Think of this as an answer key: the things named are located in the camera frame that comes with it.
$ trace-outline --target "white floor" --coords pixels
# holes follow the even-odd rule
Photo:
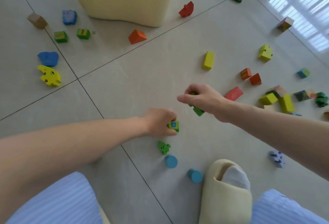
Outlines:
[[[178,159],[175,169],[165,167],[151,138],[127,142],[82,169],[111,223],[197,223],[202,185],[192,183],[187,171],[204,173],[222,158],[246,171],[254,200],[274,188],[329,220],[327,181],[289,158],[284,169],[276,169],[267,158],[271,147],[208,114],[198,117],[176,100],[192,82],[223,94],[239,86],[244,94],[238,101],[253,105],[278,84],[290,93],[313,88],[328,94],[328,0],[192,0],[193,14],[179,18],[189,1],[172,0],[166,22],[155,29],[89,18],[77,0],[0,0],[0,137],[102,116],[141,116],[149,107],[171,108],[180,121],[179,135],[166,140]],[[76,26],[63,25],[62,9],[78,12]],[[47,20],[47,31],[26,20],[32,11]],[[274,27],[287,15],[296,20],[294,26],[279,34]],[[79,27],[96,35],[80,40],[74,37]],[[130,45],[135,28],[148,39]],[[68,43],[52,41],[53,31],[61,30],[68,33]],[[268,63],[257,59],[264,44],[274,51]],[[36,55],[42,51],[60,54],[59,88],[39,79]],[[201,68],[206,51],[216,53],[209,72]],[[260,73],[261,86],[239,78],[246,67]],[[311,76],[300,80],[295,72],[303,67]],[[296,102],[295,108],[318,120],[326,110],[311,100]]]

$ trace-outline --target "person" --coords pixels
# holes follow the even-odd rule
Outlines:
[[[208,85],[191,84],[177,100],[213,114],[220,122],[240,127],[329,179],[328,123],[233,102]],[[19,211],[28,203],[54,185],[59,188],[59,182],[74,175],[77,168],[96,161],[111,148],[136,137],[176,135],[175,130],[167,128],[168,122],[176,118],[177,115],[170,110],[149,109],[143,117],[72,123],[2,138],[0,223],[26,216],[26,213],[19,216]],[[43,201],[46,202],[50,195],[44,194]],[[43,212],[39,215],[49,217]]]

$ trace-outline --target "sock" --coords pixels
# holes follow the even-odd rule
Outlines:
[[[247,178],[247,175],[238,166],[230,166],[225,171],[221,181],[229,185],[250,191],[250,182]]]

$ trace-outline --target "hand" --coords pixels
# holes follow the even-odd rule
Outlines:
[[[191,84],[177,100],[184,104],[194,105],[201,110],[213,114],[219,121],[227,122],[225,108],[232,101],[223,97],[209,85]]]
[[[146,124],[147,136],[175,136],[177,132],[169,129],[167,124],[175,121],[177,115],[166,109],[150,108],[142,118]]]

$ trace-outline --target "yellow elephant puzzle piece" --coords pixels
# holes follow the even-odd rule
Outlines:
[[[44,81],[49,86],[60,86],[60,74],[56,72],[53,68],[38,65],[38,70],[43,72],[43,76],[40,77],[42,81]]]

